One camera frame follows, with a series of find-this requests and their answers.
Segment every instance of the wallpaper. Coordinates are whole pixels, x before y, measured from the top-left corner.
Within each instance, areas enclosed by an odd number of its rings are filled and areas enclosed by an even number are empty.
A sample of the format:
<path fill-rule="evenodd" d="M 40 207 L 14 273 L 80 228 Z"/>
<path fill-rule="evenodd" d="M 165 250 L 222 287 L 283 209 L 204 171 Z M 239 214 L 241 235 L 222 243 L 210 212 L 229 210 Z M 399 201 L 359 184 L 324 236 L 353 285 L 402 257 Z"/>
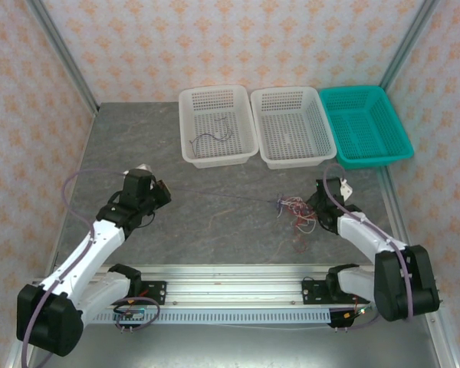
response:
<path fill-rule="evenodd" d="M 0 368 L 17 293 L 44 275 L 61 230 L 60 187 L 90 119 L 25 1 L 0 0 Z"/>
<path fill-rule="evenodd" d="M 378 84 L 422 0 L 45 0 L 97 102 Z"/>
<path fill-rule="evenodd" d="M 415 148 L 392 167 L 412 240 L 427 247 L 460 346 L 460 0 L 440 2 L 389 95 Z"/>

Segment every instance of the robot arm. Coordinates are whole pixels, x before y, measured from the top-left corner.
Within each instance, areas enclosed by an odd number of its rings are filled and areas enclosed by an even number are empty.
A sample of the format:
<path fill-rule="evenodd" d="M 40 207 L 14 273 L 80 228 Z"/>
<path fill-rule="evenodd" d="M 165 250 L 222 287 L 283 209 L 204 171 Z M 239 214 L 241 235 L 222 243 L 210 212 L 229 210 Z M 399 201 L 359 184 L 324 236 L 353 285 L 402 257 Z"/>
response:
<path fill-rule="evenodd" d="M 317 180 L 317 192 L 307 204 L 317 213 L 320 226 L 349 240 L 374 265 L 374 272 L 364 271 L 357 264 L 331 268 L 326 276 L 330 294 L 355 294 L 372 301 L 380 315 L 389 321 L 407 317 L 406 281 L 399 258 L 391 245 L 395 242 L 409 272 L 413 314 L 437 311 L 439 296 L 428 252 L 421 245 L 408 246 L 382 230 L 374 231 L 373 223 L 360 209 L 355 205 L 344 205 L 352 192 L 345 180 L 328 179 L 327 187 L 331 195 L 359 221 L 337 208 L 324 190 L 324 181 Z"/>
<path fill-rule="evenodd" d="M 74 349 L 84 328 L 99 311 L 123 297 L 137 296 L 141 292 L 140 273 L 120 264 L 113 266 L 96 284 L 89 283 L 107 257 L 140 226 L 142 218 L 155 215 L 154 211 L 170 200 L 165 184 L 157 182 L 150 171 L 130 170 L 123 190 L 116 192 L 97 214 L 94 241 L 82 259 L 78 261 L 91 234 L 40 285 L 26 285 L 19 292 L 17 338 L 24 339 L 35 309 L 50 289 L 51 294 L 32 327 L 29 343 L 61 357 Z"/>

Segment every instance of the white plastic basket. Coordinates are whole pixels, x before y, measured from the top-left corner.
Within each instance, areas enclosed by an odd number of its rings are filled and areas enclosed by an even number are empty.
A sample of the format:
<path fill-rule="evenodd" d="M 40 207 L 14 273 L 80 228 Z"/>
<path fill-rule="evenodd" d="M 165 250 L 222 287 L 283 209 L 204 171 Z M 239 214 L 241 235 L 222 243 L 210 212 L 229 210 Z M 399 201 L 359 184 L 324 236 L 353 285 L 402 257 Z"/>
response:
<path fill-rule="evenodd" d="M 261 157 L 269 169 L 316 166 L 336 156 L 329 120 L 314 88 L 255 90 L 251 103 Z"/>
<path fill-rule="evenodd" d="M 259 151 L 243 86 L 184 90 L 179 95 L 179 123 L 182 157 L 198 169 L 246 163 Z"/>

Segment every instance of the plastic basket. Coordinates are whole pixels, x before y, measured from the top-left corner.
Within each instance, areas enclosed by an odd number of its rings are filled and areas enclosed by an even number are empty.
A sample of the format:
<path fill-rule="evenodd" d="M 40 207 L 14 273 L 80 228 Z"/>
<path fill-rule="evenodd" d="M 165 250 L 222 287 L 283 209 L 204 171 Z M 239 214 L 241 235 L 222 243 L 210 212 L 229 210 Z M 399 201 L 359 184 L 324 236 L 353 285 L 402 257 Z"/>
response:
<path fill-rule="evenodd" d="M 312 87 L 255 90 L 251 95 L 261 157 L 269 169 L 316 166 L 336 156 L 336 145 Z"/>
<path fill-rule="evenodd" d="M 320 92 L 346 169 L 389 165 L 414 154 L 385 91 L 377 86 L 338 87 Z"/>
<path fill-rule="evenodd" d="M 199 169 L 246 163 L 259 150 L 243 86 L 184 90 L 179 95 L 179 124 L 182 157 Z"/>

